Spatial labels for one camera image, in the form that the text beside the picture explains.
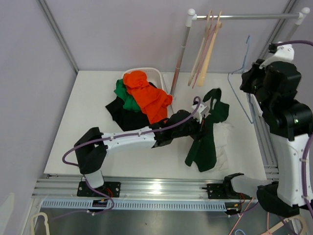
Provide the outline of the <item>dark green t shirt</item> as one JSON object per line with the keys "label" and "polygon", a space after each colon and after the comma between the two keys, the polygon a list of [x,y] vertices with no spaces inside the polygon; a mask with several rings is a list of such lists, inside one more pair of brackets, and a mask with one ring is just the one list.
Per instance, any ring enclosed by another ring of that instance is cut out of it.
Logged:
{"label": "dark green t shirt", "polygon": [[193,137],[194,141],[185,159],[187,166],[195,163],[199,172],[212,169],[217,162],[214,124],[227,120],[229,115],[229,104],[221,102],[221,97],[220,88],[211,89],[204,96],[204,102],[210,102],[209,114],[200,124],[201,133]]}

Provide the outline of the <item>orange t shirt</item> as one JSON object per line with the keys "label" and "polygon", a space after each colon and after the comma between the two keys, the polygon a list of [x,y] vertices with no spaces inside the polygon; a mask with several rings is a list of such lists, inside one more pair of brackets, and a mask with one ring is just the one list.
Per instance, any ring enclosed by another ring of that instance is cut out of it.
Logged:
{"label": "orange t shirt", "polygon": [[147,115],[150,124],[168,117],[167,107],[172,104],[173,97],[150,85],[145,72],[135,70],[126,73],[123,75],[123,83],[142,113]]}

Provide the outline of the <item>beige hanger of orange shirt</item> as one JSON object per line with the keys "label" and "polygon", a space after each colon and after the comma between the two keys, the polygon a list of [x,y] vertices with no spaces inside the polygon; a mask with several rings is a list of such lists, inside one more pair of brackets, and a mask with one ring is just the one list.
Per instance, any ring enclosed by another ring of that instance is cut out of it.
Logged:
{"label": "beige hanger of orange shirt", "polygon": [[205,48],[202,51],[202,55],[200,58],[200,63],[198,66],[198,70],[196,73],[195,83],[198,87],[202,87],[204,85],[205,76],[209,67],[210,59],[212,56],[215,40],[219,29],[222,27],[222,23],[220,22],[222,11],[219,12],[216,18],[211,14],[210,22],[212,23],[210,32],[206,38]]}

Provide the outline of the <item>pink wire hanger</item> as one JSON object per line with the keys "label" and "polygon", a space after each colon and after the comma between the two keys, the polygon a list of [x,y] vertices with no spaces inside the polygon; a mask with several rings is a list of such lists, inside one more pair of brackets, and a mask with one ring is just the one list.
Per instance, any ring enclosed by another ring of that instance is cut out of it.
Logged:
{"label": "pink wire hanger", "polygon": [[206,19],[206,26],[204,37],[202,39],[201,47],[197,54],[194,67],[192,69],[191,77],[189,79],[192,88],[196,85],[202,87],[205,82],[206,73],[212,57],[212,52],[219,29],[222,27],[220,22],[221,12],[215,18],[212,10],[208,13]]}

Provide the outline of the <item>black t shirt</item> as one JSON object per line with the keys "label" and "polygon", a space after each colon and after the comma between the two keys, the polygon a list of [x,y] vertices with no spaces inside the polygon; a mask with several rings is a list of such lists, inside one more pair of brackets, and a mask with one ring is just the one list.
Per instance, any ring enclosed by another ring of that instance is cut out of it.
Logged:
{"label": "black t shirt", "polygon": [[115,100],[106,105],[107,111],[110,113],[113,121],[123,131],[131,131],[149,126],[149,120],[142,111],[132,112],[123,108],[123,100],[116,96]]}

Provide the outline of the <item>beige wooden hanger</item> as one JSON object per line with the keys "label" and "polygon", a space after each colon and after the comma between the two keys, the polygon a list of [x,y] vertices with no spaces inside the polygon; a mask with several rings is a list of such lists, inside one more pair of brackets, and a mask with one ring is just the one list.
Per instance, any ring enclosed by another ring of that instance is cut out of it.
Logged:
{"label": "beige wooden hanger", "polygon": [[192,81],[193,81],[193,79],[195,77],[197,68],[198,68],[199,63],[200,63],[200,58],[201,58],[201,55],[202,55],[202,51],[205,48],[205,44],[206,44],[205,41],[206,41],[206,38],[207,38],[207,36],[208,36],[208,34],[210,32],[210,28],[211,28],[211,25],[212,25],[212,23],[210,22],[211,14],[212,14],[212,10],[210,10],[208,15],[207,15],[206,26],[205,26],[205,30],[204,30],[204,36],[203,36],[203,39],[202,39],[202,42],[201,42],[201,46],[200,46],[199,52],[197,54],[194,66],[192,68],[190,78],[188,80],[188,86],[191,86],[191,83],[192,83]]}

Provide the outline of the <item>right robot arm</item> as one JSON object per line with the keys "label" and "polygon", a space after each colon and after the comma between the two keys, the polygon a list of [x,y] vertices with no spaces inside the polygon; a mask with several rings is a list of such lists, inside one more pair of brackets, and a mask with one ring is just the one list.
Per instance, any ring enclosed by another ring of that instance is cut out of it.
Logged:
{"label": "right robot arm", "polygon": [[224,178],[223,194],[234,198],[239,193],[256,197],[261,207],[282,217],[298,215],[300,209],[313,204],[309,188],[309,169],[303,169],[302,157],[313,134],[311,109],[295,99],[301,73],[289,62],[275,61],[262,67],[263,59],[242,74],[240,89],[253,94],[269,127],[278,161],[279,179],[257,180],[235,173]]}

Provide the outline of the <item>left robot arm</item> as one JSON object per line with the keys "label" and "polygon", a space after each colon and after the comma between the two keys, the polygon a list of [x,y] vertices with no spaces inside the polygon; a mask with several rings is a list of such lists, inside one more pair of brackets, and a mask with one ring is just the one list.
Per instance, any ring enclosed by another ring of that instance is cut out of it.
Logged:
{"label": "left robot arm", "polygon": [[105,134],[98,127],[89,129],[74,145],[80,173],[89,184],[88,191],[94,196],[105,192],[101,166],[108,154],[162,147],[177,138],[199,135],[202,122],[203,115],[198,111],[179,110],[170,118],[133,131]]}

